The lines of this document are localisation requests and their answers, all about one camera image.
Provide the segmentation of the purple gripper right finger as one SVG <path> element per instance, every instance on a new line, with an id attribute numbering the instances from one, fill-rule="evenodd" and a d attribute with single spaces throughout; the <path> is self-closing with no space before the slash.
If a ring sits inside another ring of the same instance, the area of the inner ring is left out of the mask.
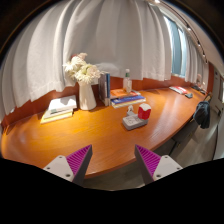
<path id="1" fill-rule="evenodd" d="M 139 145 L 135 146 L 135 157 L 145 184 L 152 183 L 182 169 L 169 155 L 159 156 Z"/>

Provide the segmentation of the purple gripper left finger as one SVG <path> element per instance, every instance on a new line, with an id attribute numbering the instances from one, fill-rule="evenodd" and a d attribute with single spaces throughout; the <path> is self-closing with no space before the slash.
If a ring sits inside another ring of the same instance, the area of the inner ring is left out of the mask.
<path id="1" fill-rule="evenodd" d="M 92 154 L 92 146 L 88 145 L 68 156 L 57 156 L 44 170 L 81 186 Z"/>

